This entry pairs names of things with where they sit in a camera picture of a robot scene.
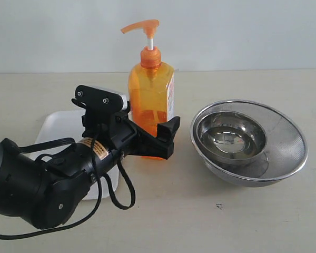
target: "white table surface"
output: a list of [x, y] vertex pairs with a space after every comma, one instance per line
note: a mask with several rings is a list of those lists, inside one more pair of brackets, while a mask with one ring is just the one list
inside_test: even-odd
[[[71, 98], [79, 84], [127, 92], [126, 83], [127, 73], [0, 74], [0, 141], [34, 143], [48, 114], [77, 109]], [[299, 173], [242, 188], [203, 165], [190, 141], [191, 120], [207, 104], [233, 98], [270, 105], [301, 128], [309, 157]], [[0, 241], [0, 252], [316, 252], [316, 70], [177, 72], [175, 114], [181, 126], [169, 160], [124, 160], [137, 194], [132, 209], [104, 199], [81, 226]], [[123, 179], [116, 194], [129, 202]], [[70, 221], [94, 204], [81, 202]], [[22, 219], [0, 216], [0, 233], [30, 231]]]

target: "white plate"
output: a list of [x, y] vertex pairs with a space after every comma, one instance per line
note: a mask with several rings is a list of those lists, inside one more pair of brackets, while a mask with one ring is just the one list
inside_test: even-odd
[[[58, 111], [50, 114], [38, 134], [35, 143], [41, 143], [46, 141], [52, 141], [56, 139], [71, 137], [76, 142], [82, 139], [82, 133], [84, 132], [84, 127], [82, 126], [82, 115], [84, 115], [84, 110], [76, 110], [76, 111]], [[29, 157], [35, 160], [40, 154], [48, 153], [48, 154], [56, 154], [61, 150], [65, 149], [68, 145], [53, 148], [45, 151], [32, 153]], [[115, 191], [118, 186], [119, 180], [119, 170], [117, 166], [113, 167], [108, 175], [111, 178], [113, 190]], [[102, 198], [107, 198], [109, 196], [109, 191], [107, 188], [107, 184], [104, 178], [101, 180], [102, 182]], [[98, 197], [98, 188], [97, 183], [92, 185], [89, 193], [85, 196], [86, 199], [97, 199]]]

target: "metal bowl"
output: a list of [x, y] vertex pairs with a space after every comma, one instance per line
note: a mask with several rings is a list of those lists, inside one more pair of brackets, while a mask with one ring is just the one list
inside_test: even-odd
[[213, 112], [195, 128], [201, 151], [211, 161], [223, 164], [254, 162], [262, 155], [267, 142], [264, 129], [239, 112]]
[[[197, 137], [200, 123], [219, 112], [242, 114], [263, 129], [265, 147], [252, 163], [227, 164], [211, 159], [207, 153]], [[308, 158], [307, 142], [296, 124], [280, 111], [253, 101], [225, 100], [206, 106], [194, 117], [190, 135], [205, 165], [221, 179], [240, 186], [262, 187], [279, 182], [300, 171]]]

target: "orange pump head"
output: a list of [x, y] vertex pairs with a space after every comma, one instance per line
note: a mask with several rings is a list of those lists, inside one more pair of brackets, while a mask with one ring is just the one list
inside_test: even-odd
[[121, 29], [122, 33], [127, 33], [134, 29], [144, 30], [147, 36], [147, 46], [141, 51], [141, 66], [146, 69], [155, 69], [162, 63], [160, 50], [153, 46], [153, 35], [158, 26], [158, 20], [144, 20]]

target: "warning label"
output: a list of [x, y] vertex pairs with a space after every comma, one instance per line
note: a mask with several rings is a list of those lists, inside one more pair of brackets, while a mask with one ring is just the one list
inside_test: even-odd
[[[90, 148], [92, 140], [93, 138], [83, 138], [81, 141], [79, 141], [79, 143], [84, 144]], [[106, 148], [98, 141], [95, 141], [94, 143], [94, 152], [100, 160], [103, 160], [108, 155]]]

